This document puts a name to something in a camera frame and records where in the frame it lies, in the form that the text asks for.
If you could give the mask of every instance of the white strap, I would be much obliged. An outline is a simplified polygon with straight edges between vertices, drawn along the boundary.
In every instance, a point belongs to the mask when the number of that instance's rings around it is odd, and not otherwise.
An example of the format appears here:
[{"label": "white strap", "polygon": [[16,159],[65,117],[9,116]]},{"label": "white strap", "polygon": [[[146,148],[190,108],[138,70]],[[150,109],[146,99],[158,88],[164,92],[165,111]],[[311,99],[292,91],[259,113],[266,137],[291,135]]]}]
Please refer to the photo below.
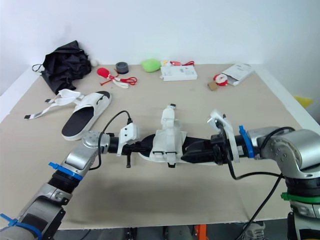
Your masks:
[{"label": "white strap", "polygon": [[176,163],[176,143],[175,143],[175,129],[174,128],[167,128],[165,130],[166,135],[166,146],[165,146],[165,154],[166,154],[166,161],[170,165],[174,165]]},{"label": "white strap", "polygon": [[62,89],[59,91],[58,95],[55,96],[53,99],[46,100],[47,103],[52,103],[49,107],[47,107],[41,112],[25,115],[24,119],[28,119],[28,120],[36,119],[42,116],[43,114],[45,114],[46,112],[48,112],[50,108],[53,108],[56,106],[64,106],[70,103],[78,104],[83,98],[84,98],[84,95],[81,94],[81,92],[72,91],[69,89]]},{"label": "white strap", "polygon": [[118,81],[118,80],[116,80],[116,79],[113,79],[113,80],[112,80],[112,82],[113,82],[115,85],[117,85],[118,87],[123,88],[123,89],[129,88],[129,84],[128,84],[128,83],[121,82],[121,81]]}]

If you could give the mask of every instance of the white slipper strap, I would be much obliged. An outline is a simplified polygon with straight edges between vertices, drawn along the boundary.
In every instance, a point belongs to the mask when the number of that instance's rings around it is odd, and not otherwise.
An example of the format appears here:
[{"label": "white slipper strap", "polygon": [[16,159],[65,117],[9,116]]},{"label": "white slipper strap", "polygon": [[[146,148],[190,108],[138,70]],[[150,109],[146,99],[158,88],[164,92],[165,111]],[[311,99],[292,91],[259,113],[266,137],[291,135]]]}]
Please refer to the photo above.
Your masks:
[{"label": "white slipper strap", "polygon": [[46,112],[48,112],[50,108],[55,107],[55,106],[59,106],[59,105],[56,104],[56,103],[53,103],[49,107],[47,107],[45,110],[43,110],[41,112],[38,112],[38,113],[35,113],[35,114],[30,114],[30,115],[25,115],[24,119],[28,119],[28,120],[36,119],[36,118],[42,116],[43,114],[45,114]]},{"label": "white slipper strap", "polygon": [[38,113],[35,114],[30,114],[30,115],[25,115],[24,119],[36,119],[40,116],[42,116],[43,114],[45,114],[46,112],[49,111],[50,108],[52,107],[56,107],[56,106],[64,106],[64,105],[68,105],[70,103],[75,103],[76,105],[79,104],[82,99],[85,97],[83,94],[80,94],[78,96],[72,96],[72,97],[61,97],[58,98],[59,94],[57,96],[55,96],[53,99],[47,99],[45,102],[46,103],[52,103],[49,107],[47,107],[46,109],[44,109],[43,111],[40,111]]},{"label": "white slipper strap", "polygon": [[99,101],[102,99],[107,98],[105,95],[97,92],[90,93],[86,95],[80,103],[78,103],[75,106],[75,109],[73,112],[77,112],[80,109],[87,108],[87,107],[93,107],[94,114],[96,114],[97,108],[99,108]]}]

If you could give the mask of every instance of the white slipper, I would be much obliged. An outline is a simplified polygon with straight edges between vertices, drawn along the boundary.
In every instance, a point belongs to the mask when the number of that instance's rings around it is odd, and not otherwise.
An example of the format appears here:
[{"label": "white slipper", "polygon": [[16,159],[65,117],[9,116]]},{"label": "white slipper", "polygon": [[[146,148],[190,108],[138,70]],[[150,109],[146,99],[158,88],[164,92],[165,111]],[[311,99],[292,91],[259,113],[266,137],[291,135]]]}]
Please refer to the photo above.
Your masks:
[{"label": "white slipper", "polygon": [[111,99],[111,95],[107,91],[98,91],[86,95],[77,103],[71,117],[62,128],[61,133],[64,139],[68,141],[81,139],[106,110]]}]

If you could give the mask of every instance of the red cord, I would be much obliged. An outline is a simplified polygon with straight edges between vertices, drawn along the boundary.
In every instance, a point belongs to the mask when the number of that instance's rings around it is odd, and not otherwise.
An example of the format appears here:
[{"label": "red cord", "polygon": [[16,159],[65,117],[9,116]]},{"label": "red cord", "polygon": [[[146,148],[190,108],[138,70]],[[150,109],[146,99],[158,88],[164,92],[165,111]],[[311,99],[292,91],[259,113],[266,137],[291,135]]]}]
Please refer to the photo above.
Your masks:
[{"label": "red cord", "polygon": [[138,79],[136,77],[132,76],[129,78],[121,78],[120,81],[133,86],[133,85],[137,84]]},{"label": "red cord", "polygon": [[[116,76],[112,76],[111,74],[109,74],[109,76],[107,77],[109,80],[105,81],[105,82],[100,82],[100,85],[103,86],[104,84],[107,84],[107,83],[111,82],[112,80],[115,80],[118,76],[119,76],[119,73]],[[137,81],[138,81],[138,79],[134,76],[129,77],[129,78],[120,78],[120,82],[130,84],[131,86],[136,85]]]},{"label": "red cord", "polygon": [[188,61],[185,64],[182,64],[182,66],[190,66],[190,65],[195,65],[195,61]]},{"label": "red cord", "polygon": [[170,61],[170,64],[172,66],[181,66],[181,62],[179,62],[179,61]]}]

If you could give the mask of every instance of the cardboard surface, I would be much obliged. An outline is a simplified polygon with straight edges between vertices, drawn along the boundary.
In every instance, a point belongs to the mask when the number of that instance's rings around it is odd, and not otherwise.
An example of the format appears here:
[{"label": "cardboard surface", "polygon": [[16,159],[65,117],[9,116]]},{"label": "cardboard surface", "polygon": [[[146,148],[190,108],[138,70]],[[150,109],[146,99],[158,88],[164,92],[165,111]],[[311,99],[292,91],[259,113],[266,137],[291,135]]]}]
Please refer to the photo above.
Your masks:
[{"label": "cardboard surface", "polygon": [[[182,130],[190,137],[210,138],[216,132],[206,123],[217,108],[225,113],[234,131],[238,125],[249,129],[267,126],[300,125],[279,99],[254,73],[238,86],[208,89],[214,74],[230,65],[196,65],[197,80],[164,82],[160,71],[147,73],[139,65],[129,66],[125,76],[137,77],[138,84],[129,89],[113,83],[100,86],[105,79],[97,68],[84,79],[74,81],[77,91],[89,94],[109,91],[112,102],[94,124],[101,131],[113,115],[128,110],[140,127],[141,139],[161,127],[163,109],[176,104],[175,115]],[[54,170],[49,162],[60,163],[79,143],[66,141],[61,129],[74,106],[56,108],[32,120],[26,114],[42,111],[44,101],[54,94],[40,77],[0,124],[0,212],[16,217]],[[107,132],[118,134],[126,116],[114,121]],[[272,176],[252,176],[235,181],[228,166],[153,163],[132,154],[132,168],[126,158],[102,155],[101,168],[90,171],[73,192],[65,206],[61,229],[142,227],[157,225],[208,224],[247,221],[269,193],[276,181]],[[234,164],[235,174],[252,171],[279,173],[272,160],[241,159]],[[288,202],[280,198],[286,190],[281,182],[257,219],[286,218]],[[0,221],[0,227],[7,223]]]}]

